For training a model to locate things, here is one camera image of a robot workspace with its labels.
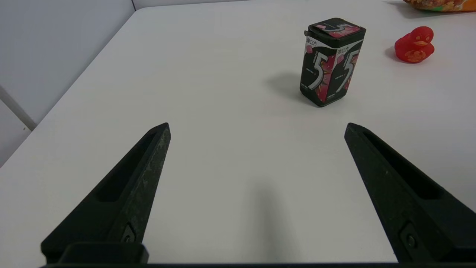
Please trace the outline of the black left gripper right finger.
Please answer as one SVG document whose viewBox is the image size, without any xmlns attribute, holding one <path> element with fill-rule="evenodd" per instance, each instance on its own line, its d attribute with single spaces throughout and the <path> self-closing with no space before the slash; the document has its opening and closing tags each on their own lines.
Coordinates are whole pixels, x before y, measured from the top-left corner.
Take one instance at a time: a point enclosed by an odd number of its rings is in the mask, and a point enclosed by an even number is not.
<svg viewBox="0 0 476 268">
<path fill-rule="evenodd" d="M 475 263 L 474 211 L 369 129 L 344 139 L 399 263 Z"/>
</svg>

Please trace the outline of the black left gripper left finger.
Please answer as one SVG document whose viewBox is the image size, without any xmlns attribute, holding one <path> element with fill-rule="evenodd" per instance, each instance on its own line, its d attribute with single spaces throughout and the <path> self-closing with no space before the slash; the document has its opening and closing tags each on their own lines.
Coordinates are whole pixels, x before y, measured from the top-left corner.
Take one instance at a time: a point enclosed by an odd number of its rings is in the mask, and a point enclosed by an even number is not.
<svg viewBox="0 0 476 268">
<path fill-rule="evenodd" d="M 146 263 L 142 244 L 170 144 L 150 129 L 43 240 L 47 263 Z"/>
</svg>

